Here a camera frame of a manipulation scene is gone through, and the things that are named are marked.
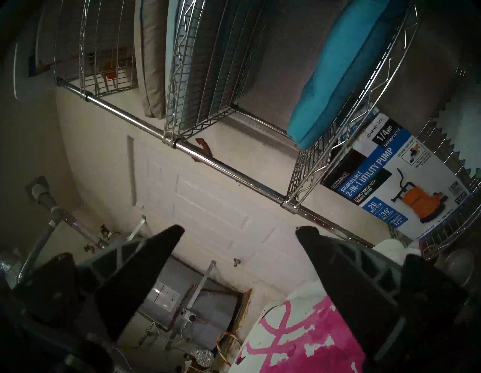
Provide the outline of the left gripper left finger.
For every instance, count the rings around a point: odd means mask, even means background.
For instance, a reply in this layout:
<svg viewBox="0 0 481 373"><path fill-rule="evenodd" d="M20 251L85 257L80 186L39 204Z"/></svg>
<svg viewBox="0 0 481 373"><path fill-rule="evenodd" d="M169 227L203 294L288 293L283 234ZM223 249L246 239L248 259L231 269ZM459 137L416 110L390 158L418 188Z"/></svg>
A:
<svg viewBox="0 0 481 373"><path fill-rule="evenodd" d="M115 342L153 289L185 230L113 244L79 264L60 253L13 289L13 320L52 343Z"/></svg>

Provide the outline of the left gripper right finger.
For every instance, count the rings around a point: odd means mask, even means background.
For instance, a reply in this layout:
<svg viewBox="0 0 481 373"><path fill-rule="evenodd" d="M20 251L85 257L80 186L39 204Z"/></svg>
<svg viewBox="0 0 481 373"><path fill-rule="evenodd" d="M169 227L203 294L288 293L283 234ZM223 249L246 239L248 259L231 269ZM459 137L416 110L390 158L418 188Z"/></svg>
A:
<svg viewBox="0 0 481 373"><path fill-rule="evenodd" d="M295 235L365 354L364 371L468 371L468 293L422 257L402 265L300 226Z"/></svg>

